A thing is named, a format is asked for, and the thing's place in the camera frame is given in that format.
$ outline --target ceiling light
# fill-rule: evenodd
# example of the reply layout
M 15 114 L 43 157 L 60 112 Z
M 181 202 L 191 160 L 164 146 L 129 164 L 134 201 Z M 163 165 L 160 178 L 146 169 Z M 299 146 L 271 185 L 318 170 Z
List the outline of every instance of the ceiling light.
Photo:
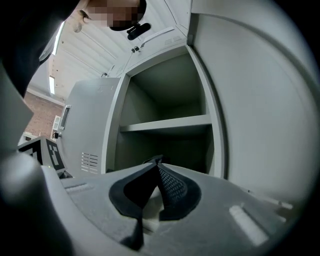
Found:
M 64 25 L 65 25 L 65 22 L 62 22 L 62 24 L 59 27 L 58 34 L 56 34 L 55 41 L 54 41 L 53 52 L 52 52 L 53 55 L 57 54 L 58 44 L 59 44 L 60 36 L 61 36 L 61 33 L 62 33 L 62 29 L 64 28 Z
M 55 94 L 55 78 L 49 76 L 50 93 Z

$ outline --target grey surface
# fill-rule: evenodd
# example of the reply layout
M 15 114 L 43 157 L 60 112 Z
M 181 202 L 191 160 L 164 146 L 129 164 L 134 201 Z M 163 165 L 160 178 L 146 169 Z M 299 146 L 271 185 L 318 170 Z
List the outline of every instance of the grey surface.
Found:
M 120 132 L 142 132 L 159 136 L 196 136 L 211 125 L 209 115 L 197 115 L 120 127 Z
M 71 200 L 70 196 L 64 189 L 61 182 L 62 180 L 59 180 L 56 172 L 53 169 L 45 166 L 43 166 L 42 169 L 52 205 L 59 220 L 68 233 L 75 255 L 138 255 L 137 252 L 116 242 L 112 236 L 103 233 L 98 227 L 95 226 L 94 223 L 88 220 L 88 218 L 81 213 L 81 211 L 79 211 L 75 203 Z M 63 180 L 63 182 L 66 183 L 65 186 L 68 186 L 70 181 L 73 181 L 74 185 L 78 184 L 77 179 L 71 178 Z M 103 204 L 103 201 L 104 198 L 100 202 L 98 200 L 94 200 L 94 202 L 97 204 Z
M 201 200 L 185 218 L 160 221 L 141 252 L 149 255 L 242 255 L 254 246 L 229 214 L 229 208 L 242 205 L 269 235 L 282 226 L 277 216 L 263 204 L 232 183 L 178 166 L 165 164 L 194 180 Z
M 215 166 L 214 158 L 215 158 L 215 141 L 214 141 L 214 134 L 210 131 L 206 133 L 205 138 L 205 168 L 206 173 L 211 174 L 211 169 Z
M 192 13 L 215 15 L 254 28 L 268 36 L 297 59 L 316 84 L 320 73 L 306 40 L 296 24 L 271 0 L 196 0 L 192 2 Z
M 43 94 L 50 97 L 51 93 L 49 85 L 49 60 L 46 60 L 45 63 L 39 66 L 38 70 L 31 78 L 28 87 L 29 86 L 40 90 L 41 92 L 43 92 Z
M 206 99 L 206 94 L 205 94 L 205 91 L 203 89 L 200 90 L 200 108 L 201 108 L 201 113 L 203 115 L 207 115 L 207 114 L 210 113 L 208 102 L 207 102 L 207 99 Z
M 191 170 L 206 173 L 207 134 L 212 133 L 207 128 L 200 136 L 158 136 L 157 134 L 142 134 L 138 132 L 119 132 L 116 152 L 115 170 L 133 167 L 145 160 L 165 155 L 171 163 Z
M 117 180 L 148 165 L 149 163 L 99 177 L 72 178 L 61 182 L 83 216 L 107 237 L 120 241 L 132 234 L 135 219 L 122 216 L 114 208 L 108 197 L 109 189 Z M 175 221 L 160 221 L 158 229 L 154 229 L 154 233 L 148 236 L 140 254 L 238 255 L 253 249 L 254 245 L 229 213 L 229 208 L 235 205 L 244 208 L 269 236 L 282 227 L 273 212 L 236 185 L 182 167 L 168 164 L 165 166 L 194 180 L 200 186 L 201 199 L 186 217 Z M 153 220 L 157 213 L 146 209 L 144 216 Z
M 133 81 L 160 107 L 177 107 L 199 100 L 201 83 L 189 54 L 154 65 Z
M 159 120 L 157 105 L 131 79 L 125 94 L 120 126 Z
M 190 23 L 190 29 L 193 29 L 197 24 L 197 22 L 192 21 Z M 214 131 L 214 156 L 212 158 L 209 175 L 225 179 L 228 171 L 228 134 L 219 95 L 215 89 L 212 78 L 207 74 L 207 68 L 203 65 L 197 53 L 189 45 L 187 45 L 186 48 L 194 62 L 202 83 L 203 93 L 201 93 L 200 96 L 201 110 L 210 115 L 212 130 Z
M 62 138 L 56 142 L 66 167 L 74 177 L 101 173 L 107 118 L 119 80 L 99 78 L 79 81 L 70 93 L 66 105 L 71 105 L 71 109 L 64 130 L 60 129 L 61 118 L 57 132 L 62 133 Z M 82 170 L 82 153 L 97 156 L 97 166 L 92 167 L 97 171 Z
M 0 61 L 0 149 L 14 151 L 26 129 L 33 112 L 27 107 L 24 99 L 12 84 L 7 72 Z
M 142 164 L 159 155 L 157 140 L 139 133 L 119 132 L 115 148 L 114 169 L 122 170 Z
M 228 179 L 270 198 L 302 202 L 319 171 L 320 131 L 299 71 L 252 31 L 209 15 L 199 16 L 194 48 L 221 101 Z
M 104 138 L 102 144 L 103 156 L 101 159 L 101 173 L 104 174 L 108 169 L 115 169 L 116 146 L 121 121 L 121 111 L 125 101 L 126 92 L 130 82 L 130 77 L 126 74 L 122 75 L 114 97 L 111 102 L 110 110 L 106 120 Z
M 159 120 L 167 120 L 173 118 L 185 118 L 192 116 L 199 116 L 206 114 L 203 109 L 201 109 L 201 104 L 203 103 L 203 99 L 200 97 L 194 102 L 184 103 L 179 106 L 171 107 L 171 106 L 159 106 L 157 108 Z
M 116 181 L 149 165 L 145 163 L 99 177 L 63 179 L 61 182 L 80 212 L 104 234 L 120 242 L 132 235 L 137 220 L 118 212 L 110 201 L 109 190 Z

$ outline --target black hair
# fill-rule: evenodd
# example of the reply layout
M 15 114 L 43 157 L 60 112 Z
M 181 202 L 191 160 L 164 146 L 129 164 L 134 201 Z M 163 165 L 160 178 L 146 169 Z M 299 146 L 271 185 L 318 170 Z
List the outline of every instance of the black hair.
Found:
M 132 14 L 132 20 L 120 21 L 121 26 L 110 27 L 110 29 L 113 31 L 123 31 L 123 30 L 128 30 L 132 28 L 134 25 L 136 25 L 139 21 L 142 20 L 142 18 L 146 13 L 146 9 L 147 9 L 147 1 L 140 0 L 137 14 Z
M 88 20 L 92 20 L 89 15 L 84 10 L 79 10 L 78 13 L 82 16 L 83 22 L 85 22 L 85 18 Z

